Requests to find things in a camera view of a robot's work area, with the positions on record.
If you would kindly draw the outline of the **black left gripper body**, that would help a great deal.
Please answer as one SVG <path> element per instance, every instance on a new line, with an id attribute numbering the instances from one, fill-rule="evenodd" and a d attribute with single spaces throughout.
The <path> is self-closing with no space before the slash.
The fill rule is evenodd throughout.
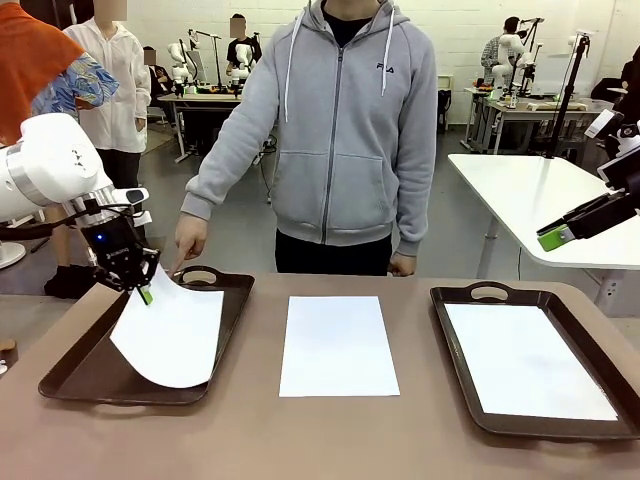
<path id="1" fill-rule="evenodd" d="M 82 229 L 98 264 L 109 272 L 145 273 L 148 261 L 143 249 L 148 246 L 143 227 L 135 227 L 129 216 L 115 215 L 104 223 Z"/>

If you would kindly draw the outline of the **person's left hand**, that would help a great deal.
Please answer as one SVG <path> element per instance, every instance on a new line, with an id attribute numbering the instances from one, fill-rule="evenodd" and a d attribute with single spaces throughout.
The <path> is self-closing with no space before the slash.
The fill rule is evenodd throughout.
<path id="1" fill-rule="evenodd" d="M 410 277 L 416 273 L 417 257 L 395 252 L 389 261 L 388 272 L 394 277 Z"/>

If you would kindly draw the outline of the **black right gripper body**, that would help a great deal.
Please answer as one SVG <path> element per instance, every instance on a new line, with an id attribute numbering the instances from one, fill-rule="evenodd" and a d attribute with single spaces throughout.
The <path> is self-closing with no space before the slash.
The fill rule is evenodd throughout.
<path id="1" fill-rule="evenodd" d="M 609 188 L 619 195 L 629 197 L 632 201 L 639 200 L 640 176 L 628 175 L 609 183 Z"/>

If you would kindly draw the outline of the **person's right hand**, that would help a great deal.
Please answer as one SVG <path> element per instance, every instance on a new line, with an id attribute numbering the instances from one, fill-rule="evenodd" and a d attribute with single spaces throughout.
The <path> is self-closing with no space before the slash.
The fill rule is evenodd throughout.
<path id="1" fill-rule="evenodd" d="M 208 222 L 204 219 L 181 214 L 175 231 L 176 254 L 169 269 L 174 275 L 182 265 L 201 255 L 208 235 Z"/>

